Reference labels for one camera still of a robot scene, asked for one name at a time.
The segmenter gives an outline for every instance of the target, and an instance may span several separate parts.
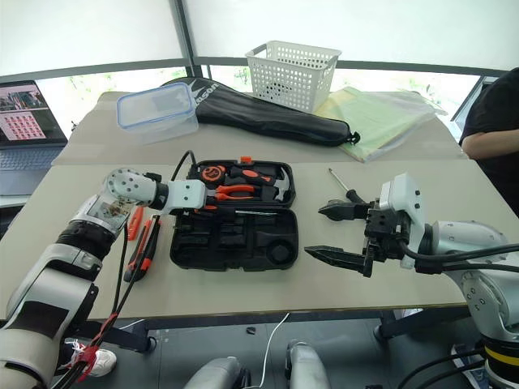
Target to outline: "white cable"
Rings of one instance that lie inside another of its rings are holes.
[[[136,322],[130,323],[130,324],[128,324],[127,326],[124,326],[124,327],[119,328],[119,330],[126,330],[128,327],[134,326],[134,325],[136,325],[137,323],[140,323],[140,322],[143,322],[143,321],[144,321],[144,319],[143,319],[143,318],[140,318],[140,319],[137,320]]]
[[[270,337],[268,338],[267,342],[267,351],[265,351],[265,358],[263,359],[263,373],[261,374],[261,382],[259,385],[254,385],[252,387],[244,387],[243,389],[260,389],[263,386],[264,380],[265,380],[265,370],[267,369],[267,358],[268,358],[268,350],[270,349],[270,342],[272,340],[272,337],[277,331],[277,328],[281,326],[285,322],[285,320],[289,317],[290,312],[288,312],[283,320],[281,320],[277,325],[276,328],[274,328],[274,331],[272,331],[272,334],[270,334]]]

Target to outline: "open toolbox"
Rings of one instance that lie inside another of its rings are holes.
[[[170,258],[186,269],[287,269],[298,256],[289,165],[242,157],[192,165],[208,188],[206,206],[177,214]]]

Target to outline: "plastic bag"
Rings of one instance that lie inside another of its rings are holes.
[[[400,146],[409,134],[438,114],[447,114],[416,92],[361,92],[345,88],[331,93],[316,115],[347,121],[360,141],[339,146],[356,160],[367,162]]]

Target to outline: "person's arm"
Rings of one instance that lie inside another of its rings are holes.
[[[461,143],[461,148],[471,160],[483,160],[519,152],[519,129],[478,132],[466,136]]]

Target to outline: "white plastic basket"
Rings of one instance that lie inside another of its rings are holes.
[[[245,55],[255,97],[312,113],[328,97],[341,51],[269,41]]]

